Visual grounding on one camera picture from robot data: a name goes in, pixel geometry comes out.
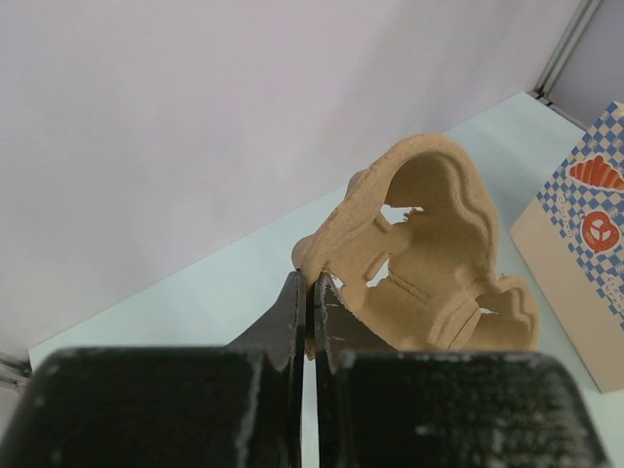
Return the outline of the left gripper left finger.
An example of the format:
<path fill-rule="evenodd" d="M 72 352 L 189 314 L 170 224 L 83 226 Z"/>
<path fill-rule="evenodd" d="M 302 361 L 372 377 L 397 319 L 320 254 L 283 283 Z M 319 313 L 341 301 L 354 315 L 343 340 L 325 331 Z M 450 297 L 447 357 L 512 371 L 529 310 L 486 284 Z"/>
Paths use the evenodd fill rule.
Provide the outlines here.
<path fill-rule="evenodd" d="M 74 347 L 33 374 L 1 442 L 5 467 L 297 467 L 306 288 L 229 344 Z"/>

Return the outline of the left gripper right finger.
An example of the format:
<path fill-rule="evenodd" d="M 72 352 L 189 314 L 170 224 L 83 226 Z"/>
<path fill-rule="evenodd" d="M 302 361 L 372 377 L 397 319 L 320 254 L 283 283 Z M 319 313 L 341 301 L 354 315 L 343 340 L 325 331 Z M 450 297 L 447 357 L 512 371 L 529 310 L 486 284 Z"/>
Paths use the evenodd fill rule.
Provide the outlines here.
<path fill-rule="evenodd" d="M 606 467 L 569 372 L 535 352 L 399 352 L 313 289 L 323 467 Z"/>

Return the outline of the single brown cup carrier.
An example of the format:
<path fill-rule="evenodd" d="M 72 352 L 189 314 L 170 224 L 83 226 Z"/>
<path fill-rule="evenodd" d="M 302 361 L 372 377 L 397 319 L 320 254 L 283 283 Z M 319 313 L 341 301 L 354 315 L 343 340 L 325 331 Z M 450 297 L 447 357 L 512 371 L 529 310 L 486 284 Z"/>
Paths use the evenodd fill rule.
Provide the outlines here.
<path fill-rule="evenodd" d="M 394 349 L 532 351 L 535 299 L 523 278 L 496 275 L 497 251 L 497 212 L 473 161 L 423 134 L 355 173 L 292 264 L 308 286 L 337 278 L 345 307 Z"/>

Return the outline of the checkered paper takeout bag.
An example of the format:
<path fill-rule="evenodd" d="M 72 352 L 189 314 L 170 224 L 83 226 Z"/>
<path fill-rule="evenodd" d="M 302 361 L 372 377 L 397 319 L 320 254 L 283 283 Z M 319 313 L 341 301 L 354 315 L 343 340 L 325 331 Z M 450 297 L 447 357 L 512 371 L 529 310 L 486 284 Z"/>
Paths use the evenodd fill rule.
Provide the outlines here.
<path fill-rule="evenodd" d="M 622 103 L 601 112 L 510 236 L 599 390 L 622 390 Z"/>

